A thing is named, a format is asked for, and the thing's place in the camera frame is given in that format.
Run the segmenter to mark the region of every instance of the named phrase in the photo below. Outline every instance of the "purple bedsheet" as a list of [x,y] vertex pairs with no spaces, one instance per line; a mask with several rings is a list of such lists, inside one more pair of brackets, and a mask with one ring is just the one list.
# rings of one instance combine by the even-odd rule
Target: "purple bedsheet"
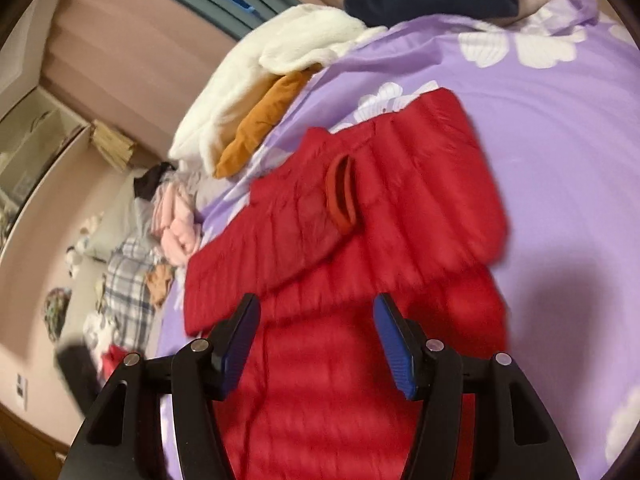
[[[508,30],[428,16],[350,53],[311,81],[203,211],[206,239],[308,127],[337,132],[438,86],[462,101],[510,218],[492,271],[511,311],[511,352],[582,480],[599,479],[611,416],[640,383],[640,53],[595,0],[553,0]],[[179,281],[164,309],[159,354],[170,354],[188,340]],[[177,480],[170,399],[162,423]]]

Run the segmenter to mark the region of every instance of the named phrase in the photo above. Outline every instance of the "orange folded clothing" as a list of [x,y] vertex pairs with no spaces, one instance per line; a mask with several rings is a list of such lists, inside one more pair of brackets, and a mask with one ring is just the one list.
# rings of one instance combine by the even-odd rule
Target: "orange folded clothing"
[[316,63],[282,76],[274,83],[242,120],[236,130],[236,138],[222,152],[216,166],[216,178],[233,176],[242,170],[264,138],[282,120],[313,74],[320,70],[322,66]]
[[173,280],[174,268],[167,264],[156,265],[152,271],[145,274],[145,285],[151,293],[150,302],[156,310],[162,308]]

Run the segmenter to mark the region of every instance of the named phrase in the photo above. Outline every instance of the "black clamp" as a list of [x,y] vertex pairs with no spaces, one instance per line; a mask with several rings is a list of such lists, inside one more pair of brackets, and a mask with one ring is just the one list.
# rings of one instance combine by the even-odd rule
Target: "black clamp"
[[[164,480],[159,401],[172,394],[184,480],[234,480],[211,400],[238,386],[260,321],[245,294],[229,320],[174,356],[129,354],[82,424],[60,480]],[[463,394],[476,396],[470,480],[579,480],[540,398],[513,359],[462,357],[402,317],[393,299],[374,301],[374,322],[394,380],[422,413],[402,480],[451,480]]]
[[558,429],[510,355],[462,357],[400,314],[388,294],[374,322],[396,386],[422,413],[403,480],[450,480],[462,395],[476,396],[471,480],[579,480]]
[[160,398],[172,394],[184,480],[233,480],[210,400],[238,386],[260,323],[257,296],[245,294],[229,320],[177,354],[144,360],[129,354],[84,420],[60,480],[166,478]]

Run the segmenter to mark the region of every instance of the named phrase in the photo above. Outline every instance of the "plaid pillow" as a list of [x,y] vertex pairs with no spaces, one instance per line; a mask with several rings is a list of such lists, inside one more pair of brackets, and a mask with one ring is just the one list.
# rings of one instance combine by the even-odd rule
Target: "plaid pillow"
[[118,322],[113,343],[128,351],[143,352],[149,339],[155,309],[145,284],[155,257],[144,242],[127,238],[111,255],[104,283],[104,311]]

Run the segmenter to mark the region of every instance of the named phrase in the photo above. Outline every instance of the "red puffer jacket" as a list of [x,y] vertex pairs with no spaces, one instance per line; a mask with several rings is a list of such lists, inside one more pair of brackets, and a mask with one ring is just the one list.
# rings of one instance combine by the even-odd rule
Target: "red puffer jacket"
[[188,266],[190,334],[227,317],[244,292],[262,303],[238,390],[216,408],[238,479],[398,480],[419,403],[394,386],[373,297],[391,292],[430,337],[489,357],[506,331],[485,264],[506,231],[450,91],[335,136],[310,129]]

